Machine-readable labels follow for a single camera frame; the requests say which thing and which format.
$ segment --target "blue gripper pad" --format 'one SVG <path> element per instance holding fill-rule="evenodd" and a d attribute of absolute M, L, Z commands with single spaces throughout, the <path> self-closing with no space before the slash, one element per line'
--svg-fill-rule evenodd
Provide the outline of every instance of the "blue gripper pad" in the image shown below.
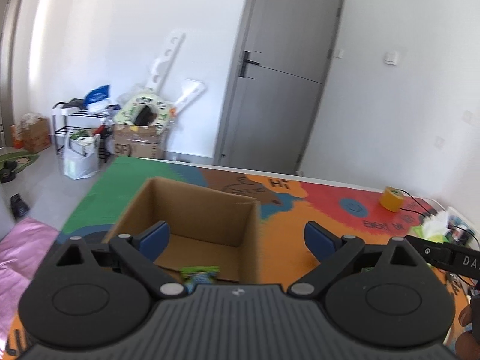
<path fill-rule="evenodd" d="M 170 240 L 170 227 L 167 222 L 160 221 L 143 233 L 133 237 L 133 246 L 154 262 L 168 246 Z"/>
<path fill-rule="evenodd" d="M 310 221 L 305 225 L 303 237 L 305 245 L 320 262 L 330 257 L 342 246 L 341 238 L 330 233 L 314 221 Z"/>

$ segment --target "door handle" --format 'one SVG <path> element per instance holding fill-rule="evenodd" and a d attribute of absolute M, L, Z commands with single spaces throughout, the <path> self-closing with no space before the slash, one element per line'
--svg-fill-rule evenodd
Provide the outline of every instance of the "door handle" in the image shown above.
<path fill-rule="evenodd" d="M 244 51 L 240 74 L 238 75 L 239 77 L 245 78 L 245 73 L 247 71 L 247 64 L 260 66 L 260 62 L 250 61 L 249 58 L 250 58 L 250 51 Z"/>

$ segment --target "gray door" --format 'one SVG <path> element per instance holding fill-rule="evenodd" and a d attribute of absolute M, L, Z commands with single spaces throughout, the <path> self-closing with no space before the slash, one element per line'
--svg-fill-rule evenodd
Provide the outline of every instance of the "gray door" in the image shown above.
<path fill-rule="evenodd" d="M 222 166 L 294 173 L 318 107 L 341 2 L 254 1 Z"/>
<path fill-rule="evenodd" d="M 4 23 L 4 18 L 5 14 L 7 12 L 7 5 L 8 5 L 9 0 L 0 0 L 0 34 L 3 35 L 3 23 Z M 5 146 L 5 132 L 4 132 L 4 126 L 2 122 L 2 109 L 0 107 L 0 147 Z"/>

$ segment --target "yellow tape roll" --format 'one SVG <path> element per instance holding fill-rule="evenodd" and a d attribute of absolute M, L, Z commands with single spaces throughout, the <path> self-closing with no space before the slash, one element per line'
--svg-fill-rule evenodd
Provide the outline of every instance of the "yellow tape roll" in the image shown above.
<path fill-rule="evenodd" d="M 403 193 L 395 188 L 387 187 L 380 198 L 380 204 L 388 211 L 399 212 L 404 200 L 405 196 Z"/>

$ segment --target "pink fabric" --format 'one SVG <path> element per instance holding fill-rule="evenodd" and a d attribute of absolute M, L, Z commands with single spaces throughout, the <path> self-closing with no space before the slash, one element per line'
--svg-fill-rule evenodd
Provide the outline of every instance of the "pink fabric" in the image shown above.
<path fill-rule="evenodd" d="M 26 218 L 0 242 L 0 351 L 5 349 L 20 297 L 58 234 L 54 228 Z"/>

